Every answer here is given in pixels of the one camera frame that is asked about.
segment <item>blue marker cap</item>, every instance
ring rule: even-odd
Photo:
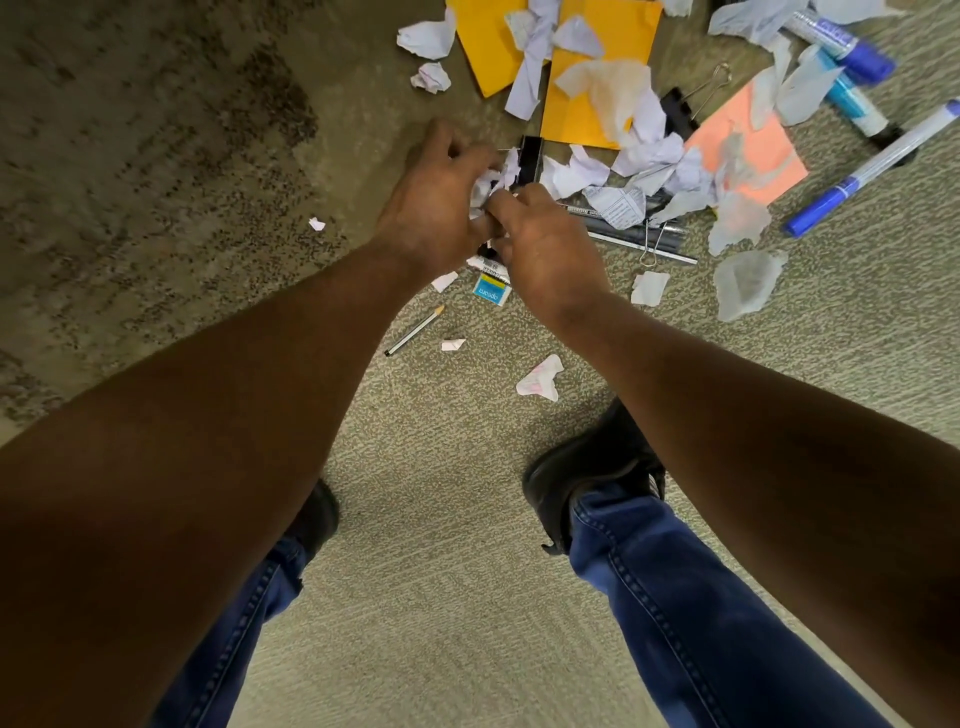
[[[793,237],[803,237],[816,228],[821,221],[847,201],[848,195],[839,187],[831,187],[823,197],[813,205],[799,212],[783,226],[783,230]]]
[[[859,85],[880,84],[897,70],[896,61],[884,56],[866,40],[853,46],[853,50],[838,62],[847,67],[847,73]]]

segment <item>black boot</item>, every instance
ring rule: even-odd
[[[326,483],[318,480],[294,522],[287,527],[283,535],[291,536],[300,542],[309,563],[320,547],[337,532],[339,525],[340,506],[337,498]]]
[[[569,554],[569,504],[617,481],[628,493],[663,499],[666,469],[619,399],[595,427],[541,455],[523,476],[523,494],[553,540],[543,550]]]

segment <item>carpeted floor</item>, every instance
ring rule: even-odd
[[[18,9],[0,29],[0,439],[362,243],[431,115],[516,143],[523,125],[504,96],[480,99],[459,46],[444,62],[450,91],[409,87],[418,62],[395,48],[396,28],[440,5]],[[741,81],[762,66],[740,41],[702,41],[698,6],[661,28],[658,87],[690,87],[721,60],[740,61]],[[863,28],[901,62],[873,96],[904,123],[955,95],[960,67],[960,6],[910,7]],[[871,153],[831,109],[791,135],[811,176],[777,221]],[[768,233],[762,247],[788,251],[788,267],[769,306],[732,325],[716,321],[698,218],[687,251],[702,264],[665,268],[655,314],[960,444],[958,139],[931,142],[802,242]],[[312,215],[328,221],[322,235]],[[636,258],[605,255],[626,294]],[[440,301],[448,312],[373,361],[326,471],[341,534],[265,630],[237,728],[662,725],[604,599],[543,556],[519,490],[526,463],[610,393],[520,300],[497,309],[471,284],[421,293],[388,339]],[[468,343],[441,354],[447,335]],[[515,383],[552,352],[566,366],[560,402],[519,398]],[[675,486],[669,500],[728,558]]]

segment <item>pink sticky note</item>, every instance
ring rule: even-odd
[[[731,134],[741,132],[746,137],[744,154],[758,174],[773,172],[793,155],[793,163],[762,189],[742,185],[737,191],[752,197],[764,205],[770,205],[795,184],[806,179],[804,163],[797,157],[790,137],[786,135],[777,114],[770,114],[767,125],[759,132],[750,123],[750,104],[753,100],[753,84],[747,84],[714,113],[686,142],[686,148],[700,147],[704,153],[704,167],[709,172],[720,168],[720,145]]]

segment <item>denim stitching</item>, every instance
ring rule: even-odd
[[[700,697],[700,702],[703,704],[704,708],[707,709],[710,717],[713,718],[714,724],[718,728],[730,728],[730,723],[727,721],[726,716],[724,716],[722,709],[718,705],[716,696],[713,694],[713,690],[710,689],[707,681],[703,678],[700,670],[697,669],[693,659],[686,651],[684,644],[677,637],[677,633],[674,632],[673,627],[670,626],[670,622],[667,620],[666,615],[653,600],[653,598],[646,593],[642,585],[640,585],[640,583],[634,578],[634,576],[627,569],[626,565],[623,563],[623,560],[620,558],[618,552],[619,543],[616,539],[616,536],[604,523],[595,521],[591,516],[589,516],[583,510],[583,505],[581,503],[577,503],[573,510],[574,515],[576,515],[577,520],[580,521],[580,523],[599,531],[604,535],[604,537],[606,537],[607,541],[610,542],[612,548],[610,551],[609,560],[611,566],[613,567],[613,571],[616,573],[617,577],[627,588],[627,590],[634,596],[647,615],[654,621],[654,624],[660,629],[662,635],[666,638],[667,644],[670,645],[670,649],[673,651],[674,656],[677,658],[677,661],[680,663],[681,667],[684,668],[687,677],[693,684],[693,689],[697,692],[698,697]]]
[[[213,696],[223,684],[224,677],[227,674],[227,668],[230,666],[230,663],[233,662],[237,647],[243,641],[244,635],[250,630],[253,615],[256,613],[260,604],[263,603],[263,596],[267,593],[267,587],[276,574],[277,566],[278,564],[276,562],[269,562],[267,570],[264,571],[263,576],[261,576],[257,582],[250,601],[247,602],[247,606],[243,614],[240,615],[236,627],[234,627],[233,632],[230,633],[230,638],[227,640],[224,651],[221,653],[220,659],[217,660],[217,664],[214,666],[210,678],[204,685],[204,691],[200,694],[200,697],[197,698],[197,702],[187,716],[186,722],[184,723],[185,728],[196,728],[196,726],[200,725],[200,721],[204,719],[206,711],[212,703]]]

